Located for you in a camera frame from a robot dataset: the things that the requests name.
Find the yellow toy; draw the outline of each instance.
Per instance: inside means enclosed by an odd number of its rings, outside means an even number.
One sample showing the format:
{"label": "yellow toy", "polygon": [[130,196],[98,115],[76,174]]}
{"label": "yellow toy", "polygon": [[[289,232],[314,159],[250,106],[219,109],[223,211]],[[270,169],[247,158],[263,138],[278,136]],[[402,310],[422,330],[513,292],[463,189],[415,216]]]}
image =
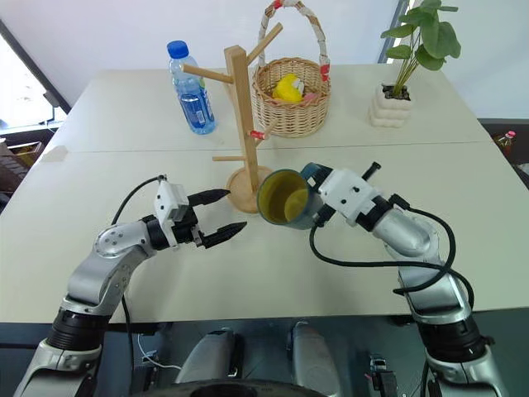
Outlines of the yellow toy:
{"label": "yellow toy", "polygon": [[286,74],[272,91],[272,97],[287,102],[301,102],[305,84],[294,73]]}

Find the white cable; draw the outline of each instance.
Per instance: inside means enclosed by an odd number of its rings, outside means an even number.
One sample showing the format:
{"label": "white cable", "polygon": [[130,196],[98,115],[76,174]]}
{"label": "white cable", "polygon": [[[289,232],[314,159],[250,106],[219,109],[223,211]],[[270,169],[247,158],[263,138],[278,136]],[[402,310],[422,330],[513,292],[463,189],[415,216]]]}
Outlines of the white cable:
{"label": "white cable", "polygon": [[140,348],[141,354],[143,355],[142,358],[145,358],[147,361],[149,361],[151,364],[154,364],[155,366],[158,366],[159,368],[174,368],[176,370],[182,370],[181,366],[165,366],[163,364],[160,364],[159,362],[154,361],[152,358],[147,356],[147,354],[144,352],[143,347],[141,346],[140,342],[140,334],[138,333],[138,347]]}

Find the small bottle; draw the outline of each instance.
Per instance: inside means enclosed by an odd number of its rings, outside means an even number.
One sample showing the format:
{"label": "small bottle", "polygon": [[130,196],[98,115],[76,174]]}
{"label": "small bottle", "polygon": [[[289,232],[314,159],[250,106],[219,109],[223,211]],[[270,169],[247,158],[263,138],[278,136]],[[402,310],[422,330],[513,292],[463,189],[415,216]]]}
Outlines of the small bottle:
{"label": "small bottle", "polygon": [[512,142],[514,141],[515,136],[516,132],[509,131],[505,135],[498,135],[494,138],[494,142],[506,157],[511,154]]}
{"label": "small bottle", "polygon": [[209,134],[215,129],[216,123],[204,79],[180,69],[182,64],[198,66],[197,61],[189,56],[188,46],[184,41],[171,41],[167,45],[167,51],[171,57],[169,70],[173,75],[173,86],[191,131],[198,135]]}

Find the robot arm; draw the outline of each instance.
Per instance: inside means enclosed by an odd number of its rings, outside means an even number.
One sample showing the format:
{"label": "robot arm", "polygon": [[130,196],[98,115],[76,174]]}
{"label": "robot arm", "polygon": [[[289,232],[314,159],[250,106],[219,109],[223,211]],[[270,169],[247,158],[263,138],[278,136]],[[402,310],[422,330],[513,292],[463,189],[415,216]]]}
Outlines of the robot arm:
{"label": "robot arm", "polygon": [[246,222],[205,236],[193,207],[229,194],[214,189],[187,197],[181,185],[160,180],[156,217],[112,225],[102,231],[88,257],[70,276],[68,293],[49,336],[42,341],[15,396],[85,396],[96,386],[102,341],[137,266],[165,248],[194,242],[209,248],[235,236]]}
{"label": "robot arm", "polygon": [[[409,204],[398,196],[389,201],[368,184],[380,168],[373,163],[362,177],[351,170],[332,170],[311,163],[306,166],[325,203],[316,218],[320,227],[335,212],[352,227],[359,224],[381,239],[399,262],[416,261],[444,265],[439,257],[439,237],[425,219],[410,218],[403,210]],[[403,288],[420,285],[438,270],[399,266]],[[426,348],[427,362],[436,375],[430,395],[508,395],[492,352],[490,340],[482,337],[472,317],[472,308],[460,282],[445,274],[425,289],[405,294]]]}

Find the white table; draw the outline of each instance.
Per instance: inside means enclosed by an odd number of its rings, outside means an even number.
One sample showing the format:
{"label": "white table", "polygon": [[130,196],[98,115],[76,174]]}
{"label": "white table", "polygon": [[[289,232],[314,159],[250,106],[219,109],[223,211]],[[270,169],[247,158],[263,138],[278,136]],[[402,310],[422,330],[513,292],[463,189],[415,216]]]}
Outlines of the white table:
{"label": "white table", "polygon": [[[333,65],[331,100],[322,129],[299,139],[274,137],[260,147],[336,147],[489,141],[487,132],[443,73],[419,68],[409,82],[417,100],[405,128],[372,128],[367,109],[375,87],[394,81],[396,65]],[[189,133],[166,70],[108,71],[87,87],[50,147],[69,151],[187,151],[239,148],[231,103],[208,80],[218,128]]]}
{"label": "white table", "polygon": [[[0,321],[50,322],[70,273],[130,189],[159,173],[189,194],[222,187],[239,165],[212,163],[215,154],[119,151],[42,159],[0,216]],[[477,310],[529,306],[529,193],[492,142],[264,149],[259,158],[274,169],[300,170],[317,161],[360,173],[378,161],[383,169],[374,185],[453,227],[454,267],[472,282]],[[152,213],[154,193],[151,186],[137,194],[122,221]],[[227,200],[200,208],[198,216],[205,232],[241,220],[248,226],[210,250],[187,245],[144,263],[127,293],[134,321],[408,313],[404,299],[391,292],[398,286],[395,269],[320,262],[308,249],[307,231],[272,226],[237,212]],[[339,217],[317,234],[317,245],[343,259],[389,258],[380,241]],[[446,241],[441,245],[445,255]],[[120,310],[112,321],[122,320]]]}

